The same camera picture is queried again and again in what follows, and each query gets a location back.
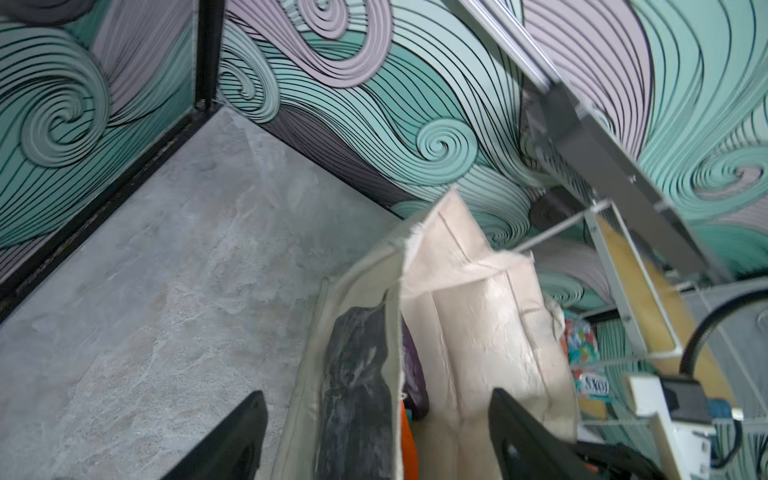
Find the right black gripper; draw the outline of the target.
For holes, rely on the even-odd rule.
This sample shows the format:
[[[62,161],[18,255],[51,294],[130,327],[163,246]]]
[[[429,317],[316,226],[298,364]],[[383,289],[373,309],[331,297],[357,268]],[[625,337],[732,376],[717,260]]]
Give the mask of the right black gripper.
[[[578,441],[569,448],[602,479],[666,478],[650,459],[623,444]]]

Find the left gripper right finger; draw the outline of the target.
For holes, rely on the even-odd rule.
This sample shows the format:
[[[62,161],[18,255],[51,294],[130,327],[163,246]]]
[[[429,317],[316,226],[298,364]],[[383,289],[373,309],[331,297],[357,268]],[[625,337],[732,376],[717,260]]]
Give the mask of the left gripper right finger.
[[[492,391],[488,423],[503,479],[582,478],[579,458],[502,388]]]

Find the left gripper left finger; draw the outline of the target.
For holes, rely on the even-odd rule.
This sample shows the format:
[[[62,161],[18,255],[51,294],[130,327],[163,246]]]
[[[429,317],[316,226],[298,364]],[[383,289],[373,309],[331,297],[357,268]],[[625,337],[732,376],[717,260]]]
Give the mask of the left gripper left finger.
[[[263,392],[253,391],[162,480],[254,479],[267,425]]]

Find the small carrot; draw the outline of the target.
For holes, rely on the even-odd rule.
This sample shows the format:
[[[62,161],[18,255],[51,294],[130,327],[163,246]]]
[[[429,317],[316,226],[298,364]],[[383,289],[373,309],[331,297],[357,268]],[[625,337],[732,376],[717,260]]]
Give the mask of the small carrot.
[[[409,411],[403,402],[400,403],[401,419],[401,454],[405,480],[418,480],[418,453],[410,429]]]

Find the purple eggplant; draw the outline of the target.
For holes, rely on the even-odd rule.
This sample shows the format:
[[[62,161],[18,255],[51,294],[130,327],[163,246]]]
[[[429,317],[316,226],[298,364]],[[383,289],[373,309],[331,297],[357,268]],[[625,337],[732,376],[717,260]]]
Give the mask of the purple eggplant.
[[[429,413],[430,401],[425,376],[415,342],[404,319],[401,319],[405,409],[413,421],[423,420]]]

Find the beige canvas tote bag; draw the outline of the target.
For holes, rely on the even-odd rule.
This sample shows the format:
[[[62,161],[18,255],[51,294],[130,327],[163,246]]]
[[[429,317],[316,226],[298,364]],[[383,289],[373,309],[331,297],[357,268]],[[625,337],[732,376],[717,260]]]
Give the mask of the beige canvas tote bag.
[[[560,307],[542,293],[532,257],[493,250],[450,190],[323,287],[274,478],[404,478],[401,319],[430,401],[423,420],[408,414],[419,478],[501,477],[488,423],[494,388],[556,438],[576,440]]]

